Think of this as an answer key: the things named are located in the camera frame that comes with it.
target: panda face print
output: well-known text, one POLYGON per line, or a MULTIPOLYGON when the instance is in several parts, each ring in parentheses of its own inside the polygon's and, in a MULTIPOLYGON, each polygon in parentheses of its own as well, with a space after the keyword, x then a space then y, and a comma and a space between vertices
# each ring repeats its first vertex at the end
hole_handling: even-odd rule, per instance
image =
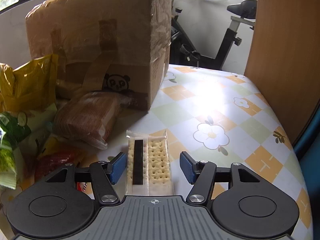
POLYGON ((124 91, 129 89, 130 77, 120 75, 105 75, 104 85, 113 91, 124 91))

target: crosshair symbol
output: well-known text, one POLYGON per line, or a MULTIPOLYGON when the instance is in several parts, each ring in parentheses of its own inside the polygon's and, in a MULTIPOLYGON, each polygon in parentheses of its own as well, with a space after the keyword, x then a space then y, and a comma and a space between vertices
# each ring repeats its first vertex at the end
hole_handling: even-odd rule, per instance
POLYGON ((157 200, 157 199, 153 199, 153 200, 151 200, 151 201, 149 201, 149 202, 151 202, 152 204, 158 204, 159 202, 161 202, 161 201, 159 201, 159 200, 157 200))

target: exercise bike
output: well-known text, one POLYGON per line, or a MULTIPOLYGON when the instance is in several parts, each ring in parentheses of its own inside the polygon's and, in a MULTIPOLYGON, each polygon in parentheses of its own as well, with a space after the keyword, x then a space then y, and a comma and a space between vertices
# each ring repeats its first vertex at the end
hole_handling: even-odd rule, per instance
POLYGON ((230 26, 226 30, 217 56, 211 58, 201 55, 196 50, 178 22, 182 9, 175 8, 176 14, 172 17, 171 21, 170 64, 221 70, 233 43, 237 46, 241 44, 242 39, 236 37, 240 23, 247 24, 254 30, 255 23, 246 19, 256 18, 257 0, 244 0, 241 3, 229 5, 227 10, 240 17, 231 16, 230 26))

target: triangular cutout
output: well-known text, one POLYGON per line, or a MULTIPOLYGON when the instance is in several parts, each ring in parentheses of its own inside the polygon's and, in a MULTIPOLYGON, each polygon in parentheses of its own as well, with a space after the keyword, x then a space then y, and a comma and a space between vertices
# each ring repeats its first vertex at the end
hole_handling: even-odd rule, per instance
POLYGON ((65 182, 68 169, 62 169, 57 174, 53 175, 47 182, 65 182))
POLYGON ((245 169, 238 169, 238 171, 241 182, 260 182, 260 180, 258 180, 245 169))

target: silver screw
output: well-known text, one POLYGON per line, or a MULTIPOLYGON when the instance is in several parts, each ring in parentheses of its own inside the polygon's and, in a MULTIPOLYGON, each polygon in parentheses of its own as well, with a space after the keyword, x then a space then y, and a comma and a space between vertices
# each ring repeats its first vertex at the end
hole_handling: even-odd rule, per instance
POLYGON ((104 195, 101 197, 101 200, 106 203, 111 203, 117 200, 115 195, 104 195))
POLYGON ((196 195, 191 195, 191 196, 189 197, 189 200, 190 200, 191 202, 197 202, 197 203, 199 203, 199 202, 204 201, 204 196, 198 195, 198 194, 196 194, 196 195))

